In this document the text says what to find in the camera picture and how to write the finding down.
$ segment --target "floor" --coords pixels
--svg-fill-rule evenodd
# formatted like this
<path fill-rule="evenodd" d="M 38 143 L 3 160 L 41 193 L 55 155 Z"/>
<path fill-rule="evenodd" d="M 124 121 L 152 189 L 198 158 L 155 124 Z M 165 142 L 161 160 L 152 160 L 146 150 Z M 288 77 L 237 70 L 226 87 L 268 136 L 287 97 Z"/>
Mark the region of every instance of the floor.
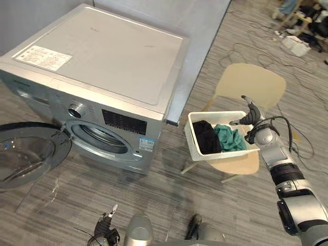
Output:
<path fill-rule="evenodd" d="M 270 29 L 274 22 L 269 16 L 277 5 L 277 1 L 269 0 L 231 2 L 180 125 L 165 126 L 147 177 L 100 165 L 72 151 L 58 168 L 35 185 L 20 207 L 31 186 L 0 194 L 1 245 L 85 245 L 89 236 L 74 227 L 92 233 L 100 214 L 115 203 L 119 209 L 112 226 L 118 229 L 122 239 L 136 213 L 149 216 L 156 241 L 182 239 L 191 216 L 200 213 L 204 221 L 222 230 L 227 242 L 235 245 L 301 245 L 298 238 L 289 236 L 282 228 L 274 184 L 262 162 L 256 174 L 225 184 L 219 181 L 226 175 L 205 163 L 180 175 L 189 157 L 182 131 L 188 113 L 205 106 L 226 66 L 240 62 L 264 66 L 286 79 L 286 93 L 279 106 L 314 146 L 315 156 L 305 160 L 307 166 L 328 172 L 328 113 L 322 100 L 300 85 L 301 82 L 328 101 L 328 67 L 322 62 L 327 54 L 315 50 L 304 58 L 287 54 Z M 268 52 L 275 56 L 265 56 Z M 279 58 L 284 64 L 299 66 L 310 73 L 283 66 Z M 3 105 L 0 124 L 40 120 L 3 84 L 0 87 Z M 243 102 L 224 98 L 218 98 L 211 108 L 211 111 L 225 110 L 247 109 Z M 268 110 L 268 115 L 277 114 L 280 113 L 276 107 Z M 278 122 L 277 127 L 287 136 L 282 123 Z M 306 140 L 300 137 L 298 145 L 303 155 L 310 155 Z M 328 177 L 322 172 L 309 171 L 302 164 L 299 167 L 328 207 Z M 57 196 L 52 202 L 48 196 L 40 197 L 54 186 Z M 46 206 L 40 207 L 39 201 Z M 31 212 L 33 208 L 42 209 L 36 213 Z"/>

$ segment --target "green towel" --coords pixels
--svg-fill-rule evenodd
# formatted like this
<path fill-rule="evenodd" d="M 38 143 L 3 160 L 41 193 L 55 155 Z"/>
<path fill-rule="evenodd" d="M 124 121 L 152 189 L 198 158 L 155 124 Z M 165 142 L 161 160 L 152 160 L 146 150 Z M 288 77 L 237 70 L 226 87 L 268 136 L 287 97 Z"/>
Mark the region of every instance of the green towel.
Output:
<path fill-rule="evenodd" d="M 231 130 L 228 126 L 216 125 L 214 131 L 219 137 L 222 152 L 247 149 L 243 137 L 238 133 L 238 129 Z"/>

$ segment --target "wall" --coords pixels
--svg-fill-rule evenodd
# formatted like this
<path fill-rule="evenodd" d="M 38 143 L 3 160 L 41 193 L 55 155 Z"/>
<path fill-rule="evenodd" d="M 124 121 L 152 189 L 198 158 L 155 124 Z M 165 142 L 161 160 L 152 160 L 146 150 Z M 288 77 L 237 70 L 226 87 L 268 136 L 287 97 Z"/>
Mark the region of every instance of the wall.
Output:
<path fill-rule="evenodd" d="M 0 0 L 0 55 L 81 3 L 92 0 Z M 167 119 L 179 121 L 230 0 L 95 0 L 98 8 L 191 39 Z"/>
<path fill-rule="evenodd" d="M 0 55 L 81 3 L 92 0 L 0 0 Z"/>

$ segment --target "open washer door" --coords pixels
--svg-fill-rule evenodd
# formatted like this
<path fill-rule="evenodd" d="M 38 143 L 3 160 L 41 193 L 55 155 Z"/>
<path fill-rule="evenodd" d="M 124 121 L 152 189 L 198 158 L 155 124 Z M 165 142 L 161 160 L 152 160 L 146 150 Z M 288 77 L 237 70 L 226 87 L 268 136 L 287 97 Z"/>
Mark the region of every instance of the open washer door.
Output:
<path fill-rule="evenodd" d="M 0 126 L 0 192 L 35 182 L 59 165 L 72 146 L 59 127 L 41 122 Z"/>

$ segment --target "front-loading washing machine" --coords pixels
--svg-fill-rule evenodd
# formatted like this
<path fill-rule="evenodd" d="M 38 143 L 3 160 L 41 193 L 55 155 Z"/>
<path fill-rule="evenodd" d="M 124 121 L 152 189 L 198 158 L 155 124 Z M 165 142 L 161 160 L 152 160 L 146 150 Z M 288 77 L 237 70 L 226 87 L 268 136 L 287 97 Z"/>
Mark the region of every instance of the front-loading washing machine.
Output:
<path fill-rule="evenodd" d="M 147 174 L 188 39 L 80 5 L 0 59 L 0 78 L 43 122 L 0 126 L 0 189 L 79 154 Z"/>

